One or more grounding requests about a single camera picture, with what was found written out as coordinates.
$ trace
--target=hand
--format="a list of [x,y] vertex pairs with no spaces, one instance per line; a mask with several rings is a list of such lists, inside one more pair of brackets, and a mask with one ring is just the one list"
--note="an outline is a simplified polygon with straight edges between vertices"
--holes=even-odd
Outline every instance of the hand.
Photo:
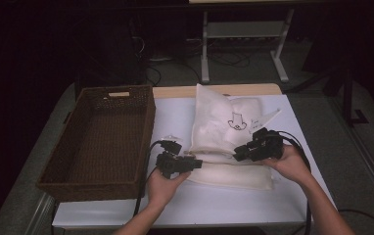
[[276,169],[282,176],[298,184],[302,184],[305,180],[312,177],[300,153],[292,145],[284,144],[284,153],[281,159],[265,159],[261,162]]
[[163,177],[159,169],[154,169],[148,180],[149,206],[164,207],[171,201],[178,186],[190,176],[191,172],[180,173],[172,179]]

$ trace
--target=brown wicker basket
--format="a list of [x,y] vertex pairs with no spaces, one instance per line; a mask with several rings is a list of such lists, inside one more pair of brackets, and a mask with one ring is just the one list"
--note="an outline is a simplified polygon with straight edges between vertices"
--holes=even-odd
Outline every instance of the brown wicker basket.
[[60,202],[137,198],[155,111],[151,86],[83,89],[36,186]]

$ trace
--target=black cable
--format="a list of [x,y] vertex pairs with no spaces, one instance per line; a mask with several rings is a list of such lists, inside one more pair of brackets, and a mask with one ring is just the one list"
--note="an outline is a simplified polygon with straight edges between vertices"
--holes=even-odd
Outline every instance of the black cable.
[[178,65],[180,65],[180,66],[185,66],[188,69],[190,69],[196,75],[198,82],[202,83],[201,80],[200,80],[199,74],[191,66],[187,65],[186,63],[180,63],[180,62],[175,62],[175,63],[178,64]]
[[338,212],[354,212],[354,213],[360,213],[362,215],[365,215],[367,217],[370,217],[372,219],[374,219],[374,216],[369,214],[369,213],[366,213],[366,212],[363,212],[363,211],[358,211],[358,210],[353,210],[353,209],[340,209],[338,210]]
[[[277,132],[278,133],[285,133],[285,134],[288,134],[288,135],[292,136],[293,139],[282,136],[282,135],[279,135],[279,137],[281,139],[284,139],[284,140],[290,142],[290,144],[292,144],[294,147],[297,148],[301,157],[303,158],[303,161],[304,161],[306,167],[308,168],[309,172],[311,172],[311,165],[309,164],[309,160],[306,157],[306,154],[304,152],[303,146],[301,145],[300,141],[294,135],[292,135],[288,132],[285,132],[285,131],[277,131]],[[278,137],[278,136],[277,135],[266,135],[266,137]],[[304,232],[304,234],[308,235],[310,230],[311,230],[311,209],[309,207],[309,202],[306,202],[306,214],[305,215],[306,215],[306,217],[305,217],[305,232]]]
[[161,75],[160,71],[157,70],[157,69],[155,69],[155,68],[152,68],[152,67],[147,67],[147,69],[153,70],[153,71],[155,71],[155,72],[159,75],[159,80],[156,81],[156,82],[154,82],[154,81],[153,81],[150,77],[148,77],[148,75],[147,75],[147,80],[150,81],[151,83],[153,83],[153,86],[157,87],[157,86],[159,85],[161,79],[162,79],[162,75]]
[[144,190],[145,190],[145,186],[147,184],[147,179],[144,180],[144,178],[146,178],[147,176],[147,171],[148,171],[148,163],[150,162],[150,156],[151,156],[151,151],[153,150],[153,148],[157,145],[157,144],[160,144],[162,141],[156,141],[154,142],[150,149],[148,150],[148,154],[147,154],[147,158],[145,158],[145,162],[144,162],[144,169],[143,169],[143,174],[142,174],[142,177],[141,179],[139,180],[139,188],[138,188],[138,197],[136,199],[136,204],[135,204],[135,209],[134,209],[134,213],[133,213],[133,216],[135,216],[138,212],[139,212],[139,206],[141,204],[141,198],[142,198],[142,194],[144,193]]
[[[209,53],[208,58],[211,59],[212,61],[218,63],[218,64],[221,64],[221,65],[224,65],[224,66],[230,66],[230,67],[234,67],[234,68],[246,68],[251,64],[250,57],[252,56],[252,54],[249,55],[249,56],[244,55],[243,58],[241,58],[241,56],[239,56],[236,53],[230,53],[230,54],[236,56],[238,58],[238,60],[235,61],[235,62],[231,62],[227,59],[224,59],[222,56],[216,56],[213,53]],[[243,66],[238,66],[238,64],[243,62],[243,61],[246,61],[246,63]]]

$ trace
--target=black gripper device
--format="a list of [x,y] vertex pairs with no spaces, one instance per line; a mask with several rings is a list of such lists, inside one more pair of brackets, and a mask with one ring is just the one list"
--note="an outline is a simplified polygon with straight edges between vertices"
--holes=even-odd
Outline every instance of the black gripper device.
[[195,168],[202,167],[202,160],[197,160],[192,156],[175,156],[172,153],[164,151],[157,155],[156,166],[162,172],[163,176],[170,179],[173,173],[192,171]]
[[268,158],[280,159],[283,154],[283,140],[274,130],[262,128],[253,134],[253,140],[234,149],[233,157],[240,162],[250,159],[253,162]]

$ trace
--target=black cable on floor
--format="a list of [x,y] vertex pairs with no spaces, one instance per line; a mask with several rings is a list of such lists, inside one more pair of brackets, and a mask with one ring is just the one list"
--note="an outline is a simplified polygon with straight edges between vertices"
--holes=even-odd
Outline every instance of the black cable on floor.
[[[250,57],[252,55],[239,55],[236,53],[230,53],[230,55],[236,56],[238,58],[237,61],[229,61],[223,58],[223,56],[216,56],[214,53],[208,54],[208,58],[218,64],[234,68],[246,68],[251,64]],[[239,66],[239,64],[242,62],[246,63],[243,66]]]
[[201,77],[199,76],[199,74],[191,66],[187,65],[187,63],[181,63],[181,62],[175,62],[175,63],[180,65],[180,66],[184,66],[184,67],[187,67],[188,69],[190,69],[194,73],[194,75],[197,77],[197,81],[199,83],[202,83],[201,80],[200,80]]
[[155,69],[155,68],[152,68],[152,67],[147,67],[147,69],[153,70],[153,71],[155,71],[155,72],[159,75],[159,79],[158,79],[158,81],[153,81],[153,80],[152,80],[150,77],[148,77],[148,75],[147,75],[147,80],[150,81],[151,83],[153,83],[153,86],[154,86],[154,87],[157,87],[157,86],[159,85],[161,79],[162,79],[162,75],[161,75],[160,71],[157,70],[157,69]]
[[374,219],[374,216],[373,215],[371,215],[371,214],[369,214],[369,213],[366,213],[366,212],[364,212],[364,211],[359,211],[359,210],[354,210],[354,209],[340,209],[340,210],[338,210],[339,212],[354,212],[354,213],[359,213],[359,214],[362,214],[362,215],[365,215],[365,216],[367,216],[367,217],[369,217],[369,218],[372,218],[372,219]]

